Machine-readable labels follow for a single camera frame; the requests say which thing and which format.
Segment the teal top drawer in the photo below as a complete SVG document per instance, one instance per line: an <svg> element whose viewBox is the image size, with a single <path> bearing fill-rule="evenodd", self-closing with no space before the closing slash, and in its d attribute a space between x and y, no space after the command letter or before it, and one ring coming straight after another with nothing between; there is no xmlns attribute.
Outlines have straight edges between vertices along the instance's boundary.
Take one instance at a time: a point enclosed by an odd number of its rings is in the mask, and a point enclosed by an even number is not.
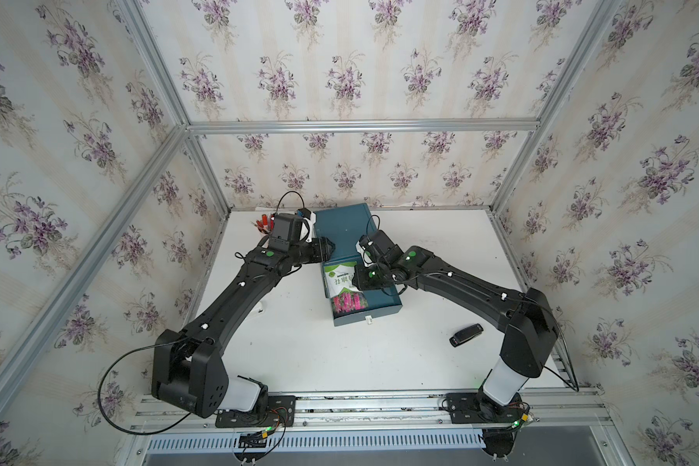
<svg viewBox="0 0 699 466"><path fill-rule="evenodd" d="M324 293L335 327L397 314L402 301L395 289L363 290L357 279L373 281L378 275L361 260L332 261L322 266Z"/></svg>

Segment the black stapler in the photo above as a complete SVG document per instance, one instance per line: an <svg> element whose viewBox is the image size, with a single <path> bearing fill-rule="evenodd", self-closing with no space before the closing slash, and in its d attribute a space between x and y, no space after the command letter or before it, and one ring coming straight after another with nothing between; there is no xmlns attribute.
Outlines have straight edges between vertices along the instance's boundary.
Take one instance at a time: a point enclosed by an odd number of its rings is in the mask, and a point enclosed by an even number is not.
<svg viewBox="0 0 699 466"><path fill-rule="evenodd" d="M476 323L466 328L463 328L462 330L458 330L458 332L454 333L454 335L450 337L449 342L454 348L457 348L479 337L482 333L483 326L481 326L481 324Z"/></svg>

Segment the teal drawer cabinet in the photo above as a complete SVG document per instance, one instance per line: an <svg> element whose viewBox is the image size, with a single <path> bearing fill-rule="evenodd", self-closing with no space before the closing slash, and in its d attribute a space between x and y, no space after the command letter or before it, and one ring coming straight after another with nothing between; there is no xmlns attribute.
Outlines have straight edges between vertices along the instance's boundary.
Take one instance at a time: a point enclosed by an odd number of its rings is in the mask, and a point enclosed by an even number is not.
<svg viewBox="0 0 699 466"><path fill-rule="evenodd" d="M361 262L357 243L362 236L376 227L371 225L371 211L366 203L318 211L316 213L316 234L327 238L335 245L335 250L325 265L344 262Z"/></svg>

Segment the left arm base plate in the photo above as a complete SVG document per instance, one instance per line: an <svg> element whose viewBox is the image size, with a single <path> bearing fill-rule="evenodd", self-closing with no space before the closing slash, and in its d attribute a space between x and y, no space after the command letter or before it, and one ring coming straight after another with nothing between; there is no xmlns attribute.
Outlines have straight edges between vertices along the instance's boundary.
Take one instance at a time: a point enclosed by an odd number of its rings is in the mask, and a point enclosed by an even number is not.
<svg viewBox="0 0 699 466"><path fill-rule="evenodd" d="M296 412L297 397L293 395L269 395L256 403L247 412L219 410L217 428L239 427L292 427Z"/></svg>

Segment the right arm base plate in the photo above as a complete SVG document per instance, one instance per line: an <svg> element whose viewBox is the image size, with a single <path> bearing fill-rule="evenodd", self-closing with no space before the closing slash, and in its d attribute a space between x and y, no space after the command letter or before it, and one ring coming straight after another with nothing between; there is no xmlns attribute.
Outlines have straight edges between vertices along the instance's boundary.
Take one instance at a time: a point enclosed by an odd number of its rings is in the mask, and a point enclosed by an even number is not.
<svg viewBox="0 0 699 466"><path fill-rule="evenodd" d="M454 424L508 424L519 427L530 417L530 405L519 394L504 406L482 391L448 393L440 408L450 415Z"/></svg>

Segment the green white seed bag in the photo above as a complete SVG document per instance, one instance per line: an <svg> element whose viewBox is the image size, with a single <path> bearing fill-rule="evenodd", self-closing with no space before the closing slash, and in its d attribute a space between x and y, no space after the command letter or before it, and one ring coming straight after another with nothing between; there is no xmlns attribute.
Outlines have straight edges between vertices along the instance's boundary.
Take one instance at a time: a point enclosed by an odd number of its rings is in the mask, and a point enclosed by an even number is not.
<svg viewBox="0 0 699 466"><path fill-rule="evenodd" d="M325 290L335 318L368 308L368 301L363 292L353 284L355 278L355 261L326 265L323 268Z"/></svg>

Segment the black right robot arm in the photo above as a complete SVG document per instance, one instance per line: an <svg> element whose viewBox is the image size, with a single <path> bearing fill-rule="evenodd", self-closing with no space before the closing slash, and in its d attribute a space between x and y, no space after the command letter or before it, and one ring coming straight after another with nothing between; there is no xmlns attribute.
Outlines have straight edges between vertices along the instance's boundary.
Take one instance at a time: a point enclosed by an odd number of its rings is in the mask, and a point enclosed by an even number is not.
<svg viewBox="0 0 699 466"><path fill-rule="evenodd" d="M466 273L421 247L401 250L371 241L356 245L363 265L353 283L362 290L409 289L438 295L482 318L503 334L499 359L480 394L491 406L515 402L520 389L541 377L560 331L546 295L506 289Z"/></svg>

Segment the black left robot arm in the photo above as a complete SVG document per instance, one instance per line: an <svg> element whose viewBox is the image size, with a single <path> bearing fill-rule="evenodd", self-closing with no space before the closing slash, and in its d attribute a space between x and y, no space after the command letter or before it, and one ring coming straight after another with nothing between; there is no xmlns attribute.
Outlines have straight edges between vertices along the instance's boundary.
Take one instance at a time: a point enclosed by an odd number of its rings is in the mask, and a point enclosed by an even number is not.
<svg viewBox="0 0 699 466"><path fill-rule="evenodd" d="M179 331L159 335L151 395L202 419L219 410L262 414L268 389L229 376L224 351L248 314L283 278L305 264L328 260L335 249L329 239L316 238L280 249L259 245L248 252L236 277L202 314Z"/></svg>

